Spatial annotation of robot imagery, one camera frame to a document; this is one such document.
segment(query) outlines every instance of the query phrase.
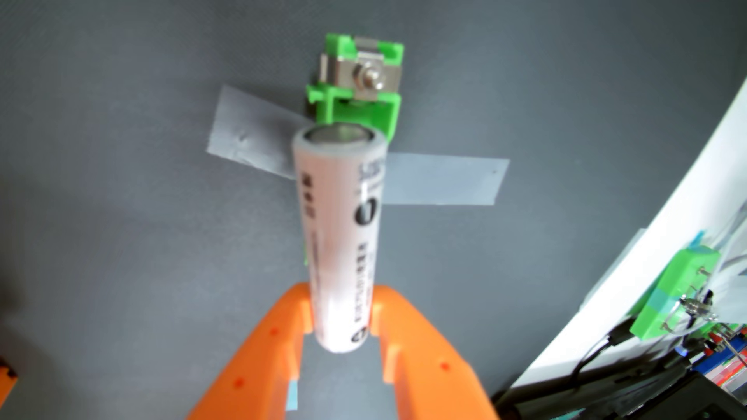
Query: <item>battery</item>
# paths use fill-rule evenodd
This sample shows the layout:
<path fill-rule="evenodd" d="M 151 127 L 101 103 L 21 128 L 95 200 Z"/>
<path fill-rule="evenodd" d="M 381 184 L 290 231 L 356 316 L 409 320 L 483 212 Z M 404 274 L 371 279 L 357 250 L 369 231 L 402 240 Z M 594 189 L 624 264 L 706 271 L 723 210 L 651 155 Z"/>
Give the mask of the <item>battery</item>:
<path fill-rule="evenodd" d="M 352 123 L 293 139 L 314 334 L 333 353 L 368 336 L 387 146 L 382 132 Z"/>

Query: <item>black logo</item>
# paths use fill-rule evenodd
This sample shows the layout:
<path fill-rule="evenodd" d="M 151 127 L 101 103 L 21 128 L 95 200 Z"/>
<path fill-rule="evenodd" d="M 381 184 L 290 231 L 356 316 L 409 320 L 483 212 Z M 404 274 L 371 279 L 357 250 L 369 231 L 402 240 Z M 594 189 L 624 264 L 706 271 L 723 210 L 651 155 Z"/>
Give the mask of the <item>black logo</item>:
<path fill-rule="evenodd" d="M 369 198 L 365 203 L 358 206 L 356 210 L 356 222 L 361 226 L 366 226 L 371 223 L 376 217 L 376 199 Z"/>
<path fill-rule="evenodd" d="M 368 334 L 368 328 L 363 327 L 358 331 L 357 333 L 353 334 L 353 337 L 350 339 L 350 341 L 357 343 L 361 341 L 362 339 L 366 338 L 366 335 Z"/>

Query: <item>metal clip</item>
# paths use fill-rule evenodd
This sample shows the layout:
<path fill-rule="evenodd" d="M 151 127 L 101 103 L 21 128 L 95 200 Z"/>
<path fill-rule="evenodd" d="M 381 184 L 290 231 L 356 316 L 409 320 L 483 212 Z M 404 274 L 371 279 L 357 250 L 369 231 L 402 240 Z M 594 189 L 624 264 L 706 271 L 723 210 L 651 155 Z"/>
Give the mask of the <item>metal clip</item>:
<path fill-rule="evenodd" d="M 355 60 L 321 55 L 319 81 L 353 89 L 353 98 L 363 101 L 376 101 L 379 92 L 397 92 L 402 68 L 384 64 L 379 41 L 366 37 L 353 40 L 358 50 Z"/>

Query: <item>orange object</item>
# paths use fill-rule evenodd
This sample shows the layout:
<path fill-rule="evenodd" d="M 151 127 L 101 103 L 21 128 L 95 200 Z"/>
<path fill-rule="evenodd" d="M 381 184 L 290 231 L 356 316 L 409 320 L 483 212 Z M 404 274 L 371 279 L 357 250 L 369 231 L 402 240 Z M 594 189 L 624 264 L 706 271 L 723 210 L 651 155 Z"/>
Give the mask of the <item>orange object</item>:
<path fill-rule="evenodd" d="M 290 288 L 218 375 L 188 420 L 283 420 L 288 382 L 298 380 L 303 335 L 312 331 L 308 283 Z M 400 420 L 498 420 L 470 365 L 394 289 L 373 290 L 384 382 Z"/>
<path fill-rule="evenodd" d="M 17 380 L 18 376 L 10 367 L 0 365 L 0 406 L 5 402 L 5 398 L 10 394 Z"/>

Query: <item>tape strip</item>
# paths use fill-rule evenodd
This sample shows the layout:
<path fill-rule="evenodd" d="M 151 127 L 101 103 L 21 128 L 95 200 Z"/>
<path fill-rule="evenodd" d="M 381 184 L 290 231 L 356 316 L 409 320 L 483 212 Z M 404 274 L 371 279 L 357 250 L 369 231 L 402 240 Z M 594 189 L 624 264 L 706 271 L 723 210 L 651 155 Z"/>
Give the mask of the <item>tape strip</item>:
<path fill-rule="evenodd" d="M 291 139 L 311 120 L 223 85 L 208 153 L 295 178 Z M 492 206 L 508 159 L 389 153 L 385 204 Z"/>

